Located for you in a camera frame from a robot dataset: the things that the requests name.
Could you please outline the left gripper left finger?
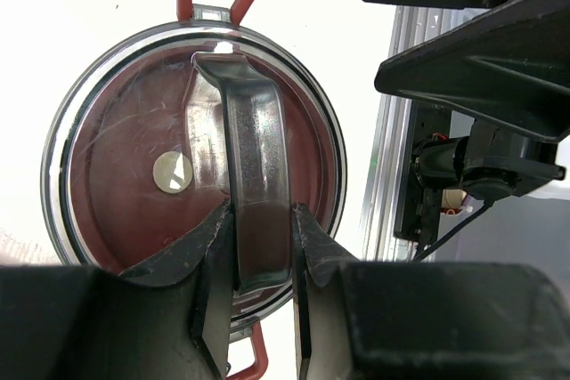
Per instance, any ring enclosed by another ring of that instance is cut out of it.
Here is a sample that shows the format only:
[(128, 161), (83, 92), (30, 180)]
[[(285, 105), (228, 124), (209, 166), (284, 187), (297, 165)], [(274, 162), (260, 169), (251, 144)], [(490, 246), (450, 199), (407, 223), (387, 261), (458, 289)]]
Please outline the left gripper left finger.
[(228, 202), (119, 275), (4, 266), (4, 379), (222, 379), (233, 294)]

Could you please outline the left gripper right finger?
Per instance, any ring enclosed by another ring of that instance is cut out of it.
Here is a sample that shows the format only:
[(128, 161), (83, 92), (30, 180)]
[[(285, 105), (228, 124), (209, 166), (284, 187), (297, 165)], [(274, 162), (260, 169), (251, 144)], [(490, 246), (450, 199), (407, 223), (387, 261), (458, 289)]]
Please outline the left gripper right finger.
[(535, 268), (361, 261), (291, 208), (301, 379), (566, 379), (569, 309)]

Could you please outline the dark red lid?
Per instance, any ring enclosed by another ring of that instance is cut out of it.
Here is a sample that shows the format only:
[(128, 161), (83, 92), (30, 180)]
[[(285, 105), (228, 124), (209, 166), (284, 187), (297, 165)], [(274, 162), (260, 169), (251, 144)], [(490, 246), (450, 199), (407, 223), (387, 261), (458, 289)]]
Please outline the dark red lid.
[(154, 255), (230, 196), (220, 101), (192, 106), (192, 74), (180, 57), (116, 78), (79, 131), (69, 172), (77, 235), (107, 270)]

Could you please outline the grey lunch box lid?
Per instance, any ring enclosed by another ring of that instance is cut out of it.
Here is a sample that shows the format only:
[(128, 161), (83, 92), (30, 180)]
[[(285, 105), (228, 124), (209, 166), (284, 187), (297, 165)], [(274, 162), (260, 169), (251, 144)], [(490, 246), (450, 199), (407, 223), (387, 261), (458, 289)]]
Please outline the grey lunch box lid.
[(101, 275), (74, 378), (221, 379), (232, 333), (292, 296), (291, 214), (338, 230), (346, 149), (309, 70), (228, 9), (177, 0), (175, 22), (97, 59), (66, 94), (41, 169), (66, 265)]

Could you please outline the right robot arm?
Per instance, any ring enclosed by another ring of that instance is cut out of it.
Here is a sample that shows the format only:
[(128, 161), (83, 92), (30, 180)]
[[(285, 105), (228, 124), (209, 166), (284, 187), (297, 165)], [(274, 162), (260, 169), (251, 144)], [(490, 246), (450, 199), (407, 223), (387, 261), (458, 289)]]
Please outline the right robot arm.
[(474, 118), (469, 136), (422, 144), (428, 187), (479, 199), (524, 195), (564, 178), (555, 148), (569, 134), (569, 0), (363, 0), (479, 14), (382, 62), (376, 89)]

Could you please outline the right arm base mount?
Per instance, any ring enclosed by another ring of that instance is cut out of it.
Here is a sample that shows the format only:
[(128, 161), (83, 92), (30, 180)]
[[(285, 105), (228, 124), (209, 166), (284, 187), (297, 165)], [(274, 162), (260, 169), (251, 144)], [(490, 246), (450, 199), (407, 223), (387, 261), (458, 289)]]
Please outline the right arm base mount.
[(443, 191), (460, 184), (467, 139), (449, 136), (452, 112), (414, 101), (405, 134), (394, 233), (427, 246), (437, 241)]

